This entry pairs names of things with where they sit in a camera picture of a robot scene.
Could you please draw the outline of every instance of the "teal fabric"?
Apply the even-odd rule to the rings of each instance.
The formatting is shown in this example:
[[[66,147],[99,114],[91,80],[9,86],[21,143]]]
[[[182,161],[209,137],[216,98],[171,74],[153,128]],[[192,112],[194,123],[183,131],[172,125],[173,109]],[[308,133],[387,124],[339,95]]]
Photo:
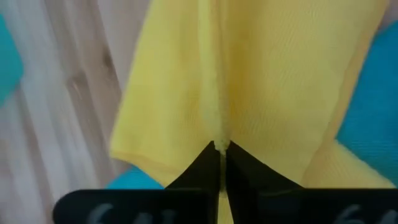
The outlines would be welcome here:
[[[398,186],[398,22],[375,36],[337,140]]]
[[[133,166],[129,171],[112,181],[107,189],[163,189],[163,186],[150,178],[145,172]]]
[[[21,58],[7,30],[6,22],[0,15],[0,106],[15,89],[23,73]]]

